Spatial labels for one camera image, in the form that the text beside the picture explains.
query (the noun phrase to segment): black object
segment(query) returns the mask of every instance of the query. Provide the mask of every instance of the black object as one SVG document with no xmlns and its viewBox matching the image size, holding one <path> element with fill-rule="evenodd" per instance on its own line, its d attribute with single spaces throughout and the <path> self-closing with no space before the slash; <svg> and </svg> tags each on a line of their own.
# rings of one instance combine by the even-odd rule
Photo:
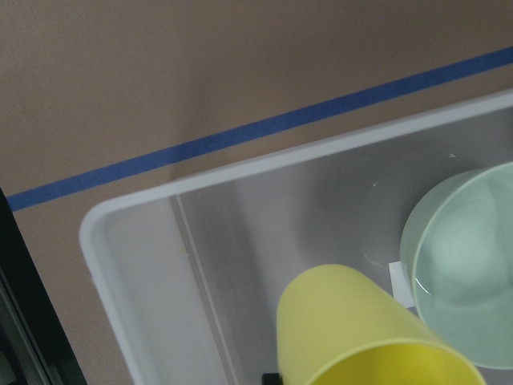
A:
<svg viewBox="0 0 513 385">
<path fill-rule="evenodd" d="M 283 385 L 280 373 L 264 373 L 262 375 L 262 385 Z"/>
<path fill-rule="evenodd" d="M 15 309 L 13 322 L 24 329 L 29 349 L 37 352 L 35 361 L 38 361 L 36 366 L 40 369 L 40 375 L 49 384 L 86 385 L 1 189 L 0 245 L 0 278 L 9 293 L 8 306 Z"/>
</svg>

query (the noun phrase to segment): blue stripe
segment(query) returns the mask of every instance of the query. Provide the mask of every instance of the blue stripe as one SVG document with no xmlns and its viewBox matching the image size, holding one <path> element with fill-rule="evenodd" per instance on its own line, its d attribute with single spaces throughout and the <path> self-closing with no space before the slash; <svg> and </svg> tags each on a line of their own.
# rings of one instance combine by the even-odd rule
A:
<svg viewBox="0 0 513 385">
<path fill-rule="evenodd" d="M 493 70 L 513 63 L 513 47 L 495 51 L 490 54 L 464 60 L 445 67 L 436 68 L 404 79 L 368 88 L 336 99 L 286 112 L 272 118 L 246 124 L 224 132 L 205 136 L 170 148 L 165 148 L 147 155 L 137 156 L 130 160 L 111 164 L 106 167 L 71 176 L 53 183 L 26 190 L 7 198 L 13 211 L 52 201 L 54 199 L 77 193 L 88 188 L 106 184 L 114 180 L 134 176 L 201 156 L 209 152 L 221 150 L 255 140 L 277 132 L 289 130 L 340 115 L 358 108 L 408 95 L 412 92 L 425 90 L 439 84 L 451 82 L 484 71 Z"/>
</svg>

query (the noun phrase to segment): light green plastic cup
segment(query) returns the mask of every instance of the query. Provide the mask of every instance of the light green plastic cup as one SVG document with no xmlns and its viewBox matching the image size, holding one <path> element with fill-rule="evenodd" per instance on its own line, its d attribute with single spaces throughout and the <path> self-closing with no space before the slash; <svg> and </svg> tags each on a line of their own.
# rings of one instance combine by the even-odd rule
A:
<svg viewBox="0 0 513 385">
<path fill-rule="evenodd" d="M 401 260 L 427 325 L 476 365 L 513 368 L 513 163 L 430 190 L 406 222 Z"/>
</svg>

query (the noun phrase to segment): cardboard surface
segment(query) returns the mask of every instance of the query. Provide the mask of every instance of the cardboard surface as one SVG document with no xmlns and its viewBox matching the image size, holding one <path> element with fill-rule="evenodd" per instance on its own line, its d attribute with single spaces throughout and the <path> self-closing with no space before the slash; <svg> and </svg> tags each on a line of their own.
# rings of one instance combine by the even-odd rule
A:
<svg viewBox="0 0 513 385">
<path fill-rule="evenodd" d="M 5 3 L 7 196 L 513 46 L 507 2 Z M 108 198 L 513 87 L 513 66 L 16 212 L 90 384 L 131 380 L 78 243 Z"/>
</svg>

